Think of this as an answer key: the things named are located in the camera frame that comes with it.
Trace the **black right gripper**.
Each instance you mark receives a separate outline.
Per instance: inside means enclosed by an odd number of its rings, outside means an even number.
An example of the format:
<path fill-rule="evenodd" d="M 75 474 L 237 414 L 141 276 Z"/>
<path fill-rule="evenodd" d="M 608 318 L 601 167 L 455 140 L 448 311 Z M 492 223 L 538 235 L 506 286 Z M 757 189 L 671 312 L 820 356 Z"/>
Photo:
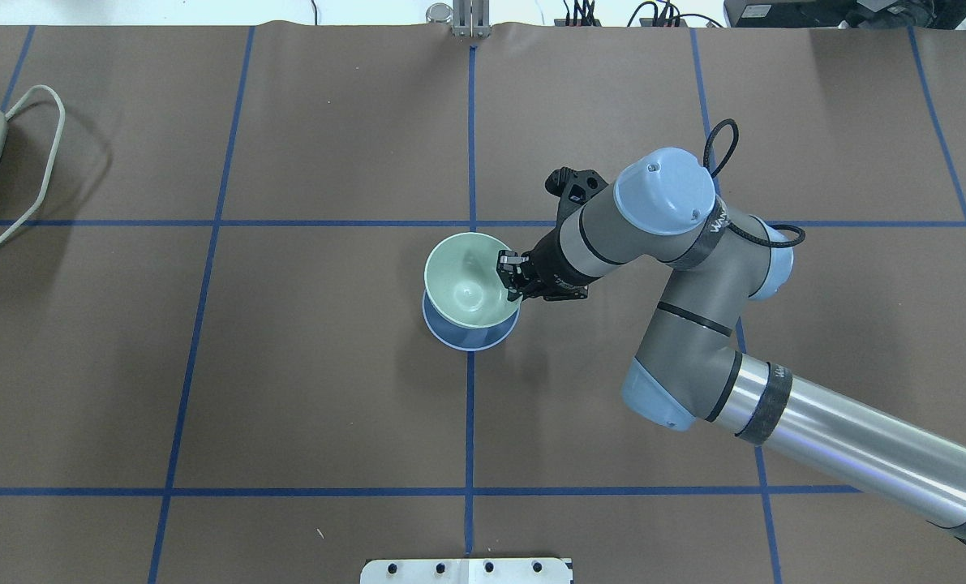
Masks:
<path fill-rule="evenodd" d="M 546 302 L 583 300 L 589 296 L 590 277 L 576 270 L 560 245 L 561 230 L 550 230 L 523 255 L 498 251 L 496 272 L 511 287 L 511 302 L 542 297 Z"/>

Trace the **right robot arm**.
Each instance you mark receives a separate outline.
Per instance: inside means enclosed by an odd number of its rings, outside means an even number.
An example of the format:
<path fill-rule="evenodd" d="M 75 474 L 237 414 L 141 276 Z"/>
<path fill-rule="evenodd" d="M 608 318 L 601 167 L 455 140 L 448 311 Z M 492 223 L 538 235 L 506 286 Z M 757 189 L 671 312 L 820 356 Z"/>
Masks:
<path fill-rule="evenodd" d="M 746 303 L 793 266 L 782 228 L 717 195 L 696 156 L 661 148 L 612 184 L 570 195 L 572 212 L 530 251 L 498 252 L 509 299 L 582 299 L 641 256 L 671 270 L 622 388 L 627 406 L 685 430 L 705 420 L 867 494 L 966 546 L 966 447 L 732 348 Z"/>

